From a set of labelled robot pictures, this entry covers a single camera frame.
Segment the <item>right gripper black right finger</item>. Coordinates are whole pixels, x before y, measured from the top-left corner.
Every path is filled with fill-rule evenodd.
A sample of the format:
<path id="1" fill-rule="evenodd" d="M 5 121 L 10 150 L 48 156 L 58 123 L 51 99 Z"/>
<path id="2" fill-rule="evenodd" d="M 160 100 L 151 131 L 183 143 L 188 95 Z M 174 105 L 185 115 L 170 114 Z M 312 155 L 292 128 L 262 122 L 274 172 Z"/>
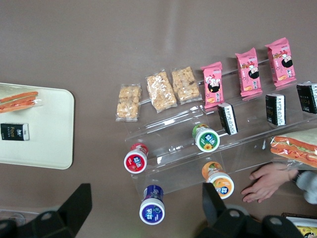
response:
<path id="1" fill-rule="evenodd" d="M 211 183 L 203 183 L 203 209 L 209 224 L 199 238 L 298 238 L 300 231 L 288 219 L 269 215 L 261 222 L 238 208 L 227 208 Z"/>

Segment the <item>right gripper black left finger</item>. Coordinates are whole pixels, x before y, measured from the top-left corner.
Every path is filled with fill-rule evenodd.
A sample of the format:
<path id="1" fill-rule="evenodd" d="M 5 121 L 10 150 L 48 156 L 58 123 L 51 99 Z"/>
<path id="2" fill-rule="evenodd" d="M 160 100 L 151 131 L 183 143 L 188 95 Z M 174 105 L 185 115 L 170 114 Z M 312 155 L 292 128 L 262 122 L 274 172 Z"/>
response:
<path id="1" fill-rule="evenodd" d="M 91 185 L 83 183 L 56 211 L 41 213 L 20 227 L 13 220 L 1 220 L 0 236 L 2 238 L 74 238 L 91 210 Z"/>

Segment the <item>bare person hand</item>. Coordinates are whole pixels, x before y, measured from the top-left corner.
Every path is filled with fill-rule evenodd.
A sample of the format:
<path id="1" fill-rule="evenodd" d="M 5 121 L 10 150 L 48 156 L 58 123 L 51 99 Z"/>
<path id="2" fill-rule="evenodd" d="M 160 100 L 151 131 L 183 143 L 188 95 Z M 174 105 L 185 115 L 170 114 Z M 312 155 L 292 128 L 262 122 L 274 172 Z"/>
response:
<path id="1" fill-rule="evenodd" d="M 241 191 L 243 202 L 258 203 L 270 198 L 280 186 L 292 181 L 299 173 L 298 170 L 289 170 L 285 164 L 270 163 L 252 172 L 249 179 L 253 184 Z"/>

